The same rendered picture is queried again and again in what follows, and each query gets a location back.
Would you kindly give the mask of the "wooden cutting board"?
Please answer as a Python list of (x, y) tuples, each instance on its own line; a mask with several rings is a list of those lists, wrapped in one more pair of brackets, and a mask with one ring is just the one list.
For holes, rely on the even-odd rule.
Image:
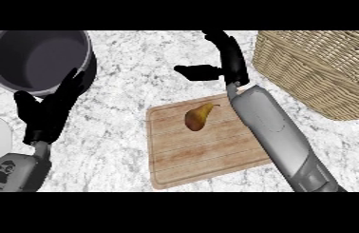
[[(192, 131), (184, 113), (212, 103), (205, 127)], [(236, 117), (226, 94), (147, 109), (149, 169), (152, 187), (165, 189), (254, 166), (270, 159)]]

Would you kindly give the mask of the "wicker basket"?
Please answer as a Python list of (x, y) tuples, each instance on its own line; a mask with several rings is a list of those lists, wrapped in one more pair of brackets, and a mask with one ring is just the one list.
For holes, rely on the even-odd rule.
[(359, 120), (359, 30), (261, 30), (252, 65), (325, 118)]

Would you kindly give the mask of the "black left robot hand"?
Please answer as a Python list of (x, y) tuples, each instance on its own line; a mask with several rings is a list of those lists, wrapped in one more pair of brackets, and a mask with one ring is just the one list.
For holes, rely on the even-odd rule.
[(73, 68), (56, 91), (38, 102), (23, 90), (13, 94), (16, 113), (26, 124), (22, 143), (32, 145), (42, 141), (51, 144), (62, 133), (69, 111), (84, 89), (84, 72)]

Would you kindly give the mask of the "brown yellow pear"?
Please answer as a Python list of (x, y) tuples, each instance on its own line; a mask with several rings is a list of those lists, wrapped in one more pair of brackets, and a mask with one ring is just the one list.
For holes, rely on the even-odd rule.
[(184, 114), (184, 125), (192, 131), (199, 131), (206, 123), (206, 116), (214, 108), (212, 103), (206, 103), (190, 109)]

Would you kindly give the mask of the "white plate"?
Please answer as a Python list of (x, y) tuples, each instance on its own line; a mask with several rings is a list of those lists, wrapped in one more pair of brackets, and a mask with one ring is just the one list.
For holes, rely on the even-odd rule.
[(8, 124), (0, 118), (0, 157), (4, 156), (13, 148), (13, 131)]

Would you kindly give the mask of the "dark grey pot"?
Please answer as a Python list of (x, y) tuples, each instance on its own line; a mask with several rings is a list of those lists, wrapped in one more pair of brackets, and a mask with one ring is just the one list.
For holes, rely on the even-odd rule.
[(85, 30), (0, 30), (0, 88), (44, 98), (69, 71), (85, 71), (82, 92), (96, 78), (96, 55)]

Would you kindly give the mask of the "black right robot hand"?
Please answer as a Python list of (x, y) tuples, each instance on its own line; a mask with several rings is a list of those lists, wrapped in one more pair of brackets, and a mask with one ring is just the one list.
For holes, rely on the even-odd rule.
[(245, 60), (237, 42), (223, 30), (203, 30), (205, 39), (215, 45), (220, 52), (221, 67), (211, 65), (174, 66), (174, 71), (189, 81), (214, 81), (224, 76), (226, 84), (239, 87), (249, 83)]

